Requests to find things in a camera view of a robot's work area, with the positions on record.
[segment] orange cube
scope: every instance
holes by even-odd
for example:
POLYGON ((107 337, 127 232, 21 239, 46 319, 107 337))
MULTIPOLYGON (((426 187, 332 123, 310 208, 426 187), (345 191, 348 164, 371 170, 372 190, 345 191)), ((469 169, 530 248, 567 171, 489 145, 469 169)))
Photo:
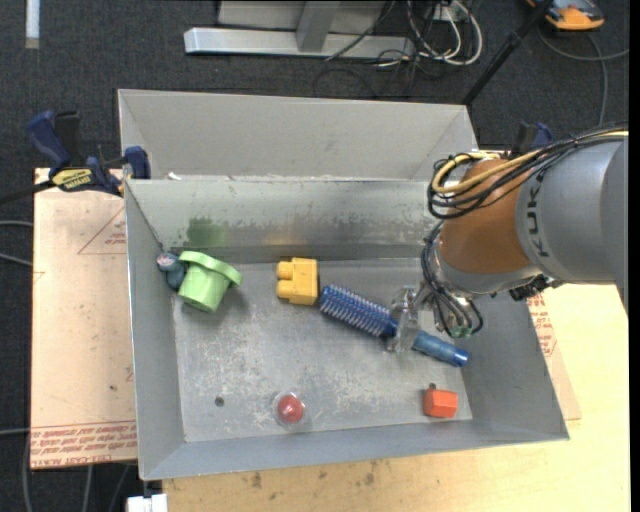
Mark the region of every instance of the orange cube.
POLYGON ((453 418, 458 410, 458 394, 429 388, 424 393, 423 411, 435 418, 453 418))

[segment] green cup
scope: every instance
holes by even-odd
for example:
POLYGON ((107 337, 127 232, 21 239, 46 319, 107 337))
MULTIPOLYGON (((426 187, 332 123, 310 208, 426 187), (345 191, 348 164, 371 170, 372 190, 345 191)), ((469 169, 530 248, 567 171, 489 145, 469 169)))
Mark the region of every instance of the green cup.
POLYGON ((184 251, 180 261, 187 263, 187 273, 178 295, 201 311, 213 313, 229 286, 242 284, 242 274, 235 268, 201 252, 184 251))

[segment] blue cylinder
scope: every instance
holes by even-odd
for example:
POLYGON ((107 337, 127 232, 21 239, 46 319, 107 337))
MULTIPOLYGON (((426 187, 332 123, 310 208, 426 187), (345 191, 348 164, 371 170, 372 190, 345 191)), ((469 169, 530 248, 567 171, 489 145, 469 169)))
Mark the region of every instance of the blue cylinder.
POLYGON ((416 336, 413 349, 458 367, 464 366, 469 360, 469 353, 466 350, 424 331, 420 331, 416 336))
POLYGON ((160 271, 166 273, 167 284, 174 290, 178 290, 186 273, 186 266, 178 256, 166 252, 156 259, 160 271))

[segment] gray metal bin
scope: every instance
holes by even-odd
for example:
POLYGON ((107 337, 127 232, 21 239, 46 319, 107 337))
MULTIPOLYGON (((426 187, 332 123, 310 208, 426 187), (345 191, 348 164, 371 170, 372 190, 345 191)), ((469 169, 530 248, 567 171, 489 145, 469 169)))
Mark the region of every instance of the gray metal bin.
MULTIPOLYGON (((382 304, 415 286, 433 163, 476 148, 464 107, 127 90, 119 102, 123 150, 144 147, 152 166, 125 192, 143 479, 567 438, 523 303, 479 301, 485 328, 456 342, 471 353, 459 369, 275 295, 289 257, 382 304), (185 249, 244 275, 213 314, 157 268, 185 249), (458 393, 455 418, 422 413, 431 383, 458 393), (295 433, 273 417, 286 389, 307 406, 295 433)), ((434 331, 429 312, 421 326, 434 331)))

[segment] yellow block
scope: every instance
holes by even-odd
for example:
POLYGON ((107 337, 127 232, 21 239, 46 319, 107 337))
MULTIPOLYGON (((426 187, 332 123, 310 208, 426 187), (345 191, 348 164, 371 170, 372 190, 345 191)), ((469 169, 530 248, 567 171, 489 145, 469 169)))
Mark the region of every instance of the yellow block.
POLYGON ((318 262, 306 258, 281 261, 276 268, 276 294, 291 304, 313 306, 318 298, 318 262))

